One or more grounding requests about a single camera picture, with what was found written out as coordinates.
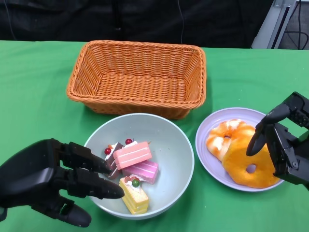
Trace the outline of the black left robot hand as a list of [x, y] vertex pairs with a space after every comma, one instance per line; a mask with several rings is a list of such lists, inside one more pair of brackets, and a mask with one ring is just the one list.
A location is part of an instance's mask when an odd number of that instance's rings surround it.
[[0, 219], [6, 219], [9, 208], [28, 205], [50, 218], [88, 227], [91, 216], [59, 191], [79, 198], [124, 197], [119, 185], [99, 177], [110, 172], [105, 160], [82, 145], [56, 139], [35, 142], [0, 167]]

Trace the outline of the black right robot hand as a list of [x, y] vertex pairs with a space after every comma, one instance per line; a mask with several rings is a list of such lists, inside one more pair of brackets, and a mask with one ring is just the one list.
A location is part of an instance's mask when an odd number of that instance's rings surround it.
[[309, 133], [293, 136], [279, 122], [289, 119], [300, 127], [309, 128], [309, 100], [293, 92], [276, 106], [255, 127], [247, 147], [247, 156], [256, 155], [267, 145], [275, 168], [273, 173], [284, 181], [309, 188]]

